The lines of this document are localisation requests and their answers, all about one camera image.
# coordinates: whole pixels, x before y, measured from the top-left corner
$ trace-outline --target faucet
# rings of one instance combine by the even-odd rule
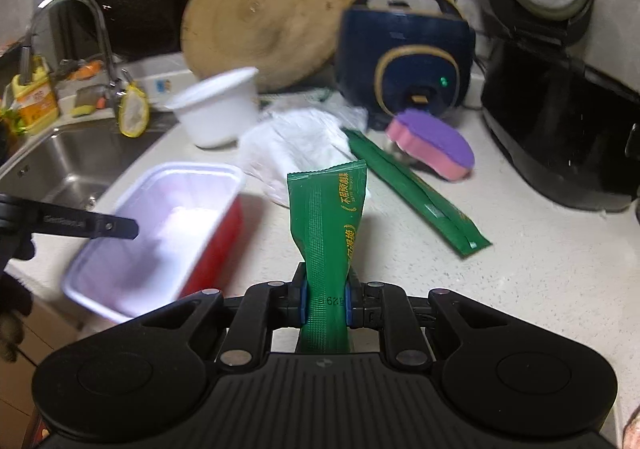
[[[33,65],[31,57],[33,55],[33,31],[40,21],[42,16],[49,11],[49,8],[69,0],[44,0],[38,5],[37,10],[34,12],[31,22],[27,27],[26,34],[22,41],[22,51],[20,55],[20,78],[18,82],[25,86],[31,82],[33,77]],[[111,42],[109,41],[109,34],[107,33],[107,27],[104,23],[104,15],[100,6],[95,0],[73,0],[83,3],[89,8],[91,14],[94,16],[96,35],[98,37],[98,47],[100,53],[104,58],[104,66],[109,76],[109,84],[105,90],[105,98],[110,103],[111,108],[117,109],[120,99],[124,95],[122,91],[122,82],[120,77],[116,73],[116,68],[113,63],[113,53],[111,52]]]

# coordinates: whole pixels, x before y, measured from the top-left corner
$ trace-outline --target white plastic container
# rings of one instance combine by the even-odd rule
[[[62,289],[122,323],[204,288],[221,288],[222,265],[242,227],[244,173],[233,165],[169,162],[146,172],[113,214],[133,218],[133,240],[87,242]]]
[[[257,68],[238,68],[216,75],[178,93],[165,106],[198,147],[233,142],[258,122],[257,73]]]

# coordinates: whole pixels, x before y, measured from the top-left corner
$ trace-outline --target wooden cutting board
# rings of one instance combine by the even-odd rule
[[[352,0],[189,0],[182,51],[204,79],[256,66],[272,92],[320,69],[335,51],[342,11]]]

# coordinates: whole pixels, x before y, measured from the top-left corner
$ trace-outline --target green vegetable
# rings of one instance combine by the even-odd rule
[[[344,285],[367,184],[363,161],[287,176],[291,236],[306,262],[308,318],[300,353],[348,353]]]
[[[423,218],[466,257],[488,247],[489,242],[466,214],[452,205],[407,166],[382,151],[359,131],[343,129],[349,138],[351,152],[367,161],[367,166],[400,194]]]
[[[24,125],[24,120],[17,111],[13,109],[2,109],[0,110],[0,118],[7,123],[9,130],[16,136],[26,133],[27,129]]]

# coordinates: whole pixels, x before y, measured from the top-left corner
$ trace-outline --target red plastic container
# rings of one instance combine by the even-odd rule
[[[65,294],[121,323],[222,287],[242,228],[243,186],[244,174],[226,164],[167,163],[146,172],[114,211],[138,222],[138,237],[89,241],[65,275]]]

